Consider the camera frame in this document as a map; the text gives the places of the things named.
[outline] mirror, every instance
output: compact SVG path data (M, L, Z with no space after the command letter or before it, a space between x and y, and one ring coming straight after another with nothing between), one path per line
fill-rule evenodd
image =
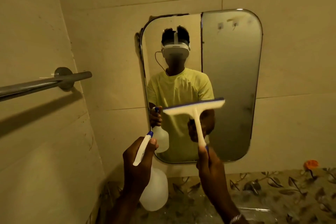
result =
M157 150L161 161L197 161L197 134L189 115L161 112L157 118L152 108L217 97L224 97L224 107L201 114L206 142L223 161L238 160L247 153L262 37L257 16L243 9L164 15L146 24L141 55L150 123L153 137L169 140L169 147L158 140L165 150Z

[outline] white spray bottle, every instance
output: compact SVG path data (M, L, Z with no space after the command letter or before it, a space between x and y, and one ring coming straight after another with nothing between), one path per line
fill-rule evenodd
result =
M133 166L140 164L145 154L145 149L149 140L153 137L153 132L149 131L143 139L138 153L136 154ZM141 194L140 203L147 211L156 211L162 208L168 200L168 180L166 174L160 169L151 167L150 180Z
M159 112L158 107L153 107L156 113ZM155 126L152 129L154 133L154 138L157 140L159 148L156 150L156 153L164 152L169 148L169 134L161 126Z

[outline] vr headset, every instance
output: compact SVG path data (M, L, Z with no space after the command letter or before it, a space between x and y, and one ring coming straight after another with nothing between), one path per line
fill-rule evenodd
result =
M177 31L174 33L174 43L161 44L162 55L165 59L186 59L189 56L190 44L179 42Z

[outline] silver bracelet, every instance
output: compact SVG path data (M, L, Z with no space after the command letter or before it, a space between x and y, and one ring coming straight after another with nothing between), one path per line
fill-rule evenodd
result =
M232 218L232 220L230 220L230 223L229 223L229 224L233 224L233 223L239 221L241 217L242 217L241 214L239 214L239 215L237 215L237 216L234 216L234 217Z

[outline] man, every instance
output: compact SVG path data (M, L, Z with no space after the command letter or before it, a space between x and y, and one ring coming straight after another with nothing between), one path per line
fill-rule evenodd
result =
M154 151L158 148L156 139L152 138L138 166L133 166L135 156L144 137L139 137L123 154L124 188L111 211L107 214L106 224L128 224L145 187L151 177L151 166ZM226 224L248 224L231 200L225 177L225 169L212 147L209 154L205 147L198 149L199 160L196 167L199 170L204 193L215 207Z
M162 45L174 44L173 29L166 29L162 34ZM187 30L177 27L179 44L190 44ZM184 67L186 58L165 58L168 68L154 75L147 86L150 125L162 126L169 133L169 149L158 156L170 163L189 162L198 159L197 132L189 115L168 116L162 113L162 107L181 105L200 100L213 99L213 91L208 76L202 72ZM159 107L159 113L153 107ZM203 136L210 134L215 126L214 110L206 110L201 116Z

